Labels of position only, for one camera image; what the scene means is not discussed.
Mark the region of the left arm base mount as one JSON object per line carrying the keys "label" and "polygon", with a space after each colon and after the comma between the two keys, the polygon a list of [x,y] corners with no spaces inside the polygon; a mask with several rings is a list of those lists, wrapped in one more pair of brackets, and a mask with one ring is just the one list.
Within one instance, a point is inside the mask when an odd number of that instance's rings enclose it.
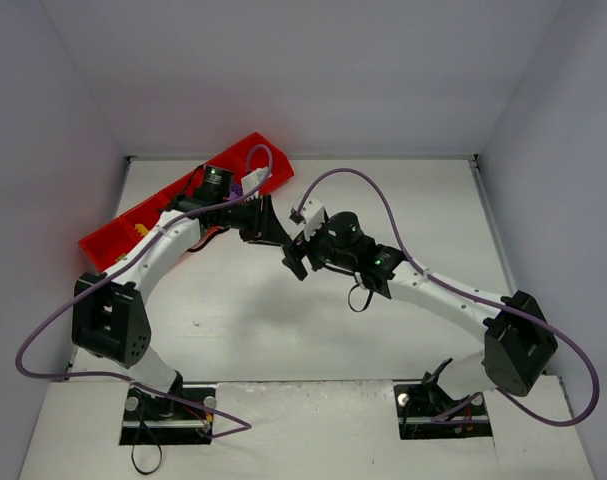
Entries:
{"label": "left arm base mount", "polygon": [[121,446],[210,445],[214,420],[200,408],[129,388],[122,415]]}

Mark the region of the purple lego brick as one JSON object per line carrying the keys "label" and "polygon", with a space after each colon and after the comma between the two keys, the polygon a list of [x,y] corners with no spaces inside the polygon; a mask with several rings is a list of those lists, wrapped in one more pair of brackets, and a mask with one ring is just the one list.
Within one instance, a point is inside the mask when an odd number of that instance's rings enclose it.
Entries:
{"label": "purple lego brick", "polygon": [[238,198],[243,195],[242,186],[237,183],[232,183],[230,186],[230,197]]}

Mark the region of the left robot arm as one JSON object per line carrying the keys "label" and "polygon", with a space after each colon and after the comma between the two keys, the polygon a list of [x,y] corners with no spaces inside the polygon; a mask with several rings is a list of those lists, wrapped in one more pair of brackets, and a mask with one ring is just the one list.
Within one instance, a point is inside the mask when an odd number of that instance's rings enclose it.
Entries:
{"label": "left robot arm", "polygon": [[213,228],[235,229],[247,243],[282,246],[288,241],[270,196],[259,192],[270,174],[270,167],[249,171],[241,182],[241,196],[232,199],[231,171],[207,167],[192,194],[176,195],[124,258],[100,275],[86,273],[77,280],[73,344],[111,361],[121,377],[154,396],[179,395],[182,376],[151,345],[147,301],[180,257]]}

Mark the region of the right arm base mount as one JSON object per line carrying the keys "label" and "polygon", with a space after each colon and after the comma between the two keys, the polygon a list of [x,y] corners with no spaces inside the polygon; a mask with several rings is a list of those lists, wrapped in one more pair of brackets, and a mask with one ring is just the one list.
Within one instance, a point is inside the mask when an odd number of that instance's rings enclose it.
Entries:
{"label": "right arm base mount", "polygon": [[452,362],[443,361],[418,382],[393,386],[399,438],[414,440],[457,440],[490,438],[493,435],[482,395],[473,400],[452,400],[437,381]]}

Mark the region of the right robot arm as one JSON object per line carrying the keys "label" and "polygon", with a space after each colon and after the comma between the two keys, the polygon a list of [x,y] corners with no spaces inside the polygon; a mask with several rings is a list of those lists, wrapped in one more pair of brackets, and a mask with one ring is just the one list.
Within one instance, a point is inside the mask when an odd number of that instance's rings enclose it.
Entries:
{"label": "right robot arm", "polygon": [[357,287],[422,308],[481,343],[478,352],[448,358],[425,375],[425,388],[434,399],[461,400],[493,389],[525,397],[558,348],[541,326],[545,319],[538,303],[527,293],[505,297],[457,283],[446,288],[402,251],[364,234],[355,213],[329,216],[314,199],[294,206],[290,218],[302,230],[285,247],[284,263],[298,279],[307,275],[305,261],[314,271],[345,273]]}

